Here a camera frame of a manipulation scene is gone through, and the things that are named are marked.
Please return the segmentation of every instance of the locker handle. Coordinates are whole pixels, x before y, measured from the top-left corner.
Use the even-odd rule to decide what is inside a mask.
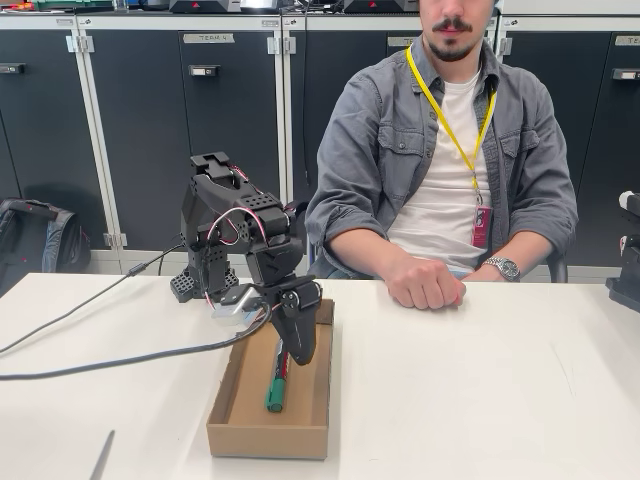
[[[7,75],[19,75],[24,73],[26,63],[0,63],[0,73]]]
[[[614,80],[640,80],[640,70],[635,68],[614,68]]]
[[[192,77],[217,77],[220,65],[189,65],[189,75]]]

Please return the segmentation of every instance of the metal hinge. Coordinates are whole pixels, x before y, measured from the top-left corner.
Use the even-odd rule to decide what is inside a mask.
[[[513,38],[503,38],[500,40],[500,46],[498,48],[498,55],[506,57],[511,55],[511,49],[513,48]]]
[[[102,237],[104,238],[104,244],[107,247],[126,247],[127,246],[127,235],[124,233],[121,233],[120,235],[103,233]]]
[[[269,37],[267,38],[267,53],[269,53],[269,55],[295,55],[296,39],[294,37]]]
[[[72,37],[71,35],[66,37],[67,50],[69,53],[93,53],[95,48],[93,47],[93,37]]]

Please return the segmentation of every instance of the black locker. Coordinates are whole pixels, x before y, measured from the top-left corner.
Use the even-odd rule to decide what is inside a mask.
[[[273,32],[234,32],[221,43],[185,43],[182,75],[191,152],[225,152],[258,188],[280,196]],[[215,76],[192,76],[190,67],[218,67]]]
[[[508,36],[513,45],[504,63],[532,72],[551,94],[578,192],[611,34],[510,32]]]
[[[178,32],[93,30],[91,36],[120,229],[128,249],[165,250],[180,232],[193,174]]]
[[[347,82],[387,53],[384,31],[291,32],[293,194],[309,200],[317,188],[317,155],[333,109]]]
[[[91,248],[105,248],[104,206],[67,35],[0,31],[0,63],[26,65],[22,74],[0,75],[0,112],[22,195],[78,213]]]
[[[4,122],[0,112],[0,202],[5,198],[19,196],[18,180],[13,168],[13,160],[11,160],[7,137],[4,134]]]
[[[578,241],[570,261],[579,265],[621,266],[619,242],[637,231],[624,220],[618,198],[640,191],[640,80],[614,80],[614,69],[640,71],[640,47],[617,46],[611,35],[582,187],[578,196]]]

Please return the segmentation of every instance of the table surface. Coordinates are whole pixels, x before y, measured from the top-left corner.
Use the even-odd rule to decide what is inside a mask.
[[[0,345],[117,277],[31,274],[0,299]],[[0,358],[36,372],[212,343],[230,331],[169,278],[137,277]],[[0,478],[637,479],[640,315],[597,285],[471,284],[459,309],[405,310],[379,282],[336,301],[329,458],[212,458],[205,420],[229,350],[0,383]],[[394,391],[388,390],[391,385]]]

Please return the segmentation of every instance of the chair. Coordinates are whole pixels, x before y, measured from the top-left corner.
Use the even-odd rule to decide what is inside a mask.
[[[307,259],[309,266],[316,261],[316,248],[307,241]],[[547,258],[551,283],[569,283],[569,269],[564,255],[551,255]]]

